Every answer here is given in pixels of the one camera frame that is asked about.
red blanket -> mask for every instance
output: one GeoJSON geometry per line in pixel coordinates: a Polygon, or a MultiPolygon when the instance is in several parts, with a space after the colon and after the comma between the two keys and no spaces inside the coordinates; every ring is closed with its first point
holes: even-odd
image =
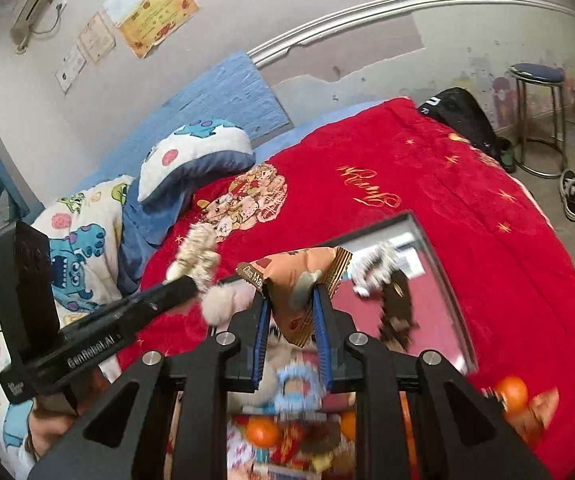
{"type": "MultiPolygon", "coordinates": [[[[320,244],[411,209],[458,298],[477,354],[477,387],[522,377],[531,396],[561,401],[537,453],[557,479],[575,468],[575,269],[519,185],[452,130],[401,98],[328,124],[243,177],[196,193],[151,259],[143,288],[162,281],[189,225],[222,233],[218,277],[241,261],[320,244]]],[[[198,309],[163,317],[120,355],[194,348],[198,309]]]]}

shoe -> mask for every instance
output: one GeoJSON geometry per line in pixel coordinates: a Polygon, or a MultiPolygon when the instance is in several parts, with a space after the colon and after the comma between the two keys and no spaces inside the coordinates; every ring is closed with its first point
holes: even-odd
{"type": "Polygon", "coordinates": [[[514,173],[517,170],[517,160],[514,158],[514,146],[505,137],[498,137],[496,147],[501,158],[501,167],[507,173],[514,173]]]}
{"type": "Polygon", "coordinates": [[[563,210],[568,220],[575,222],[575,173],[566,170],[559,180],[559,193],[563,201],[563,210]]]}

metal screw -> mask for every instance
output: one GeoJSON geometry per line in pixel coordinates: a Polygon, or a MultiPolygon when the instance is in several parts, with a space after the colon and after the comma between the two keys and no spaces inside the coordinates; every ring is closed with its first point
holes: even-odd
{"type": "Polygon", "coordinates": [[[367,344],[369,338],[362,332],[354,332],[349,336],[349,342],[354,346],[363,346],[367,344]]]}
{"type": "Polygon", "coordinates": [[[232,332],[221,332],[216,336],[216,342],[219,345],[228,346],[236,341],[236,336],[232,332]]]}
{"type": "Polygon", "coordinates": [[[433,350],[427,351],[423,354],[423,361],[428,365],[437,365],[442,361],[441,354],[433,350]]]}
{"type": "Polygon", "coordinates": [[[149,352],[146,352],[142,355],[142,362],[148,366],[160,363],[161,359],[163,359],[163,356],[155,350],[150,350],[149,352]]]}

cartoon pillow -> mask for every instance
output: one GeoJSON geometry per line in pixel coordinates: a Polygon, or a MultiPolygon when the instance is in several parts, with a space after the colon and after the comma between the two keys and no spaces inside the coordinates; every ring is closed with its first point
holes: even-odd
{"type": "Polygon", "coordinates": [[[156,144],[141,166],[138,202],[145,205],[180,180],[246,171],[255,157],[247,134],[223,120],[193,121],[156,144]]]}

human hand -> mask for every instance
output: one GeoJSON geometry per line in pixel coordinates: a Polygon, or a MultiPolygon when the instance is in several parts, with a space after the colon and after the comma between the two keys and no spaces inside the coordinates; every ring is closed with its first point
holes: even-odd
{"type": "MultiPolygon", "coordinates": [[[[77,414],[82,415],[98,398],[109,388],[109,381],[105,378],[100,368],[94,368],[90,380],[90,389],[83,399],[79,400],[77,414]]],[[[42,458],[45,453],[69,430],[75,415],[54,412],[45,407],[40,397],[34,400],[34,405],[29,413],[27,427],[29,429],[30,442],[36,458],[42,458]]]]}

